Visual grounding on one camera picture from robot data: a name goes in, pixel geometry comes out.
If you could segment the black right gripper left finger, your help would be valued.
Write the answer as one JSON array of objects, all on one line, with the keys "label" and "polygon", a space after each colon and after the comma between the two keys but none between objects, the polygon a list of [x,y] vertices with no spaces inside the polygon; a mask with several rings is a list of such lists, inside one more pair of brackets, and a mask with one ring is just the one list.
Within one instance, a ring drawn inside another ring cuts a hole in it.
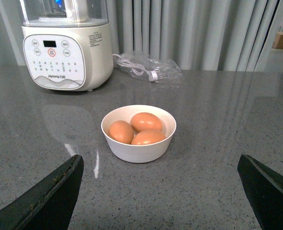
[{"label": "black right gripper left finger", "polygon": [[79,196],[83,157],[74,155],[0,210],[0,230],[66,230]]}]

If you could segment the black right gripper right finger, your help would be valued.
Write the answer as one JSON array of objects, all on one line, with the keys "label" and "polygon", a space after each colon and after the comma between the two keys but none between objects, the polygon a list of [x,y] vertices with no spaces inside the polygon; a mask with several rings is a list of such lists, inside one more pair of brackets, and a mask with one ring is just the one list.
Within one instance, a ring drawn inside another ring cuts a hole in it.
[{"label": "black right gripper right finger", "polygon": [[283,176],[255,158],[238,162],[244,192],[263,230],[283,230]]}]

